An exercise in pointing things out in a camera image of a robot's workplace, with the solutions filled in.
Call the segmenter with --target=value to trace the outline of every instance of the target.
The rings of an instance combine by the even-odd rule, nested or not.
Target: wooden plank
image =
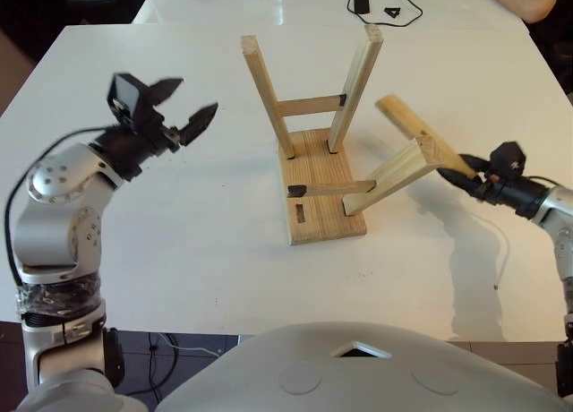
[[[278,154],[291,245],[366,234],[363,215],[347,217],[341,195],[286,198],[289,185],[352,181],[344,148],[330,154],[328,135],[327,128],[290,133],[296,158],[287,159],[281,151]],[[300,212],[304,222],[299,222]]]
[[[289,185],[288,197],[313,197],[315,195],[337,195],[350,193],[368,193],[376,186],[376,181],[353,181],[340,184]]]
[[[288,137],[285,120],[278,111],[277,95],[275,94],[275,90],[272,88],[269,72],[267,72],[267,66],[262,59],[262,53],[259,48],[257,38],[254,36],[243,36],[241,39],[241,48],[243,49],[244,60],[249,66],[252,78],[257,86],[259,95],[261,96],[262,104],[267,110],[270,123],[277,135],[278,144],[286,156],[291,159],[295,156],[295,150],[293,148],[293,143]]]
[[[282,116],[295,116],[318,114],[320,112],[334,112],[342,108],[341,100],[344,96],[314,97],[312,99],[296,99],[279,101],[278,112]]]
[[[342,141],[348,131],[348,126],[355,114],[364,87],[368,82],[378,53],[384,39],[379,28],[375,25],[364,26],[366,39],[355,51],[354,59],[350,65],[350,71],[342,90],[346,94],[346,103],[342,109],[334,115],[329,133],[329,150],[331,153],[338,152],[342,147]]]
[[[441,137],[418,116],[402,99],[394,94],[384,97],[376,102],[378,109],[402,132],[406,138],[414,139],[418,136],[431,136],[438,149],[444,167],[452,168],[469,178],[475,176],[474,170],[455,152]]]
[[[441,166],[440,153],[433,138],[414,138],[404,149],[368,176],[368,179],[376,181],[374,189],[369,193],[344,196],[346,214],[351,216],[359,213]]]

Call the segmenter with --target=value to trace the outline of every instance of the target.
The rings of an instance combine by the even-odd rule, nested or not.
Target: white robot body
[[[224,410],[564,412],[573,407],[446,342],[384,325],[323,322],[247,340],[157,409]]]

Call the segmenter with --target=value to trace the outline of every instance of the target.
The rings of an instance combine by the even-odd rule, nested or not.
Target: wire
[[[549,184],[555,185],[555,186],[561,186],[563,187],[563,185],[561,185],[559,182],[555,182],[552,179],[549,179],[548,177],[544,177],[544,176],[524,176],[525,179],[536,179],[538,181],[545,181]]]
[[[92,128],[82,128],[80,130],[76,130],[74,132],[65,134],[64,136],[60,137],[57,141],[53,142],[50,146],[44,150],[41,155],[30,164],[30,166],[26,169],[26,171],[20,176],[20,179],[16,182],[14,188],[10,191],[10,195],[8,196],[8,200],[6,201],[6,205],[4,206],[4,240],[6,245],[6,256],[8,257],[8,265],[10,266],[10,271],[12,272],[12,277],[16,286],[21,287],[22,282],[20,278],[20,274],[18,273],[18,268],[16,267],[16,260],[14,259],[13,248],[12,248],[12,233],[10,231],[10,211],[12,209],[12,203],[14,197],[18,193],[21,185],[26,180],[28,173],[36,166],[47,154],[49,154],[56,146],[60,143],[70,139],[73,136],[78,134],[84,133],[95,133],[95,132],[104,132],[109,130],[110,128],[114,128],[116,125],[111,125],[108,127],[92,127]]]
[[[207,354],[211,354],[212,356],[215,356],[217,358],[219,358],[221,356],[217,352],[209,351],[206,348],[183,348],[183,347],[180,347],[178,345],[174,345],[173,342],[169,341],[169,339],[167,338],[167,335],[164,333],[159,333],[159,336],[165,341],[165,343],[167,343],[173,349],[179,349],[182,351],[202,351],[202,352],[205,352]]]
[[[152,359],[150,358],[150,387],[147,389],[143,389],[143,390],[137,390],[137,391],[132,391],[132,392],[128,392],[127,394],[125,394],[126,396],[134,396],[136,394],[146,394],[148,392],[155,392],[158,391],[159,393],[161,392],[159,389],[161,387],[163,387],[167,381],[169,381],[169,378],[171,378],[171,375],[173,374],[173,372],[175,371],[175,368],[177,367],[177,363],[179,361],[179,350],[177,349],[179,347],[179,343],[177,342],[177,339],[175,338],[175,336],[168,334],[168,333],[157,333],[162,339],[165,336],[167,339],[169,339],[169,343],[171,345],[171,348],[173,349],[173,361],[171,362],[171,367],[169,368],[169,370],[167,371],[166,375],[163,377],[163,379],[161,379],[161,381],[159,381],[158,383],[154,383],[154,381],[152,380],[152,376],[153,376],[153,372],[151,371],[151,365],[152,365]]]
[[[423,15],[423,10],[420,6],[415,4],[412,0],[407,0],[407,2],[410,3],[413,7],[415,7],[418,10],[419,14],[417,14],[414,18],[412,18],[410,21],[408,21],[405,24],[394,24],[392,22],[369,22],[369,21],[365,20],[360,13],[356,13],[355,11],[350,9],[350,0],[348,0],[348,2],[346,3],[346,9],[351,14],[356,15],[360,19],[360,21],[362,21],[364,24],[385,25],[387,27],[407,27],[412,22],[419,20]]]
[[[153,396],[155,397],[156,404],[159,404],[160,400],[158,395],[158,387],[153,382],[153,376],[158,368],[157,359],[155,357],[155,351],[158,349],[158,343],[156,342],[153,344],[151,342],[151,333],[147,333],[147,339],[150,343],[150,367],[148,372],[148,381],[150,383],[151,391],[153,391]]]

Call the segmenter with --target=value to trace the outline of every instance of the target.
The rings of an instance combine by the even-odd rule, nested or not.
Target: white surface
[[[499,30],[527,34],[524,23],[495,0],[413,0],[423,17],[407,30],[457,29]],[[346,10],[347,0],[146,0],[134,23],[183,22],[229,24],[234,22],[272,24],[360,25]],[[418,12],[406,0],[370,0],[367,21],[405,23]],[[401,7],[393,20],[385,7]]]
[[[247,32],[259,39],[280,99],[338,93],[363,35],[360,28],[286,25],[68,28],[0,119],[0,195],[7,195],[56,136],[112,121],[105,98],[113,72],[149,83],[183,76],[160,109],[169,124],[220,103],[197,142],[149,160],[107,209],[101,273],[110,326],[256,334],[290,322],[348,320],[442,339],[562,339],[550,239],[437,174],[368,209],[367,236],[288,246],[275,137],[239,47]],[[419,61],[420,46],[427,63]],[[374,107],[390,92],[458,150],[486,156],[518,140],[527,173],[573,185],[573,109],[525,38],[388,33],[345,140],[356,179],[406,145]],[[331,118],[286,122],[296,130],[329,126]],[[4,267],[2,320],[15,317],[13,292]]]

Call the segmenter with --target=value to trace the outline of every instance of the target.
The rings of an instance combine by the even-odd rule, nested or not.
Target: person
[[[557,44],[573,43],[573,0],[497,0],[521,18],[547,64],[565,90],[573,89],[570,76],[570,59],[562,59]],[[568,67],[565,79],[563,67]]]

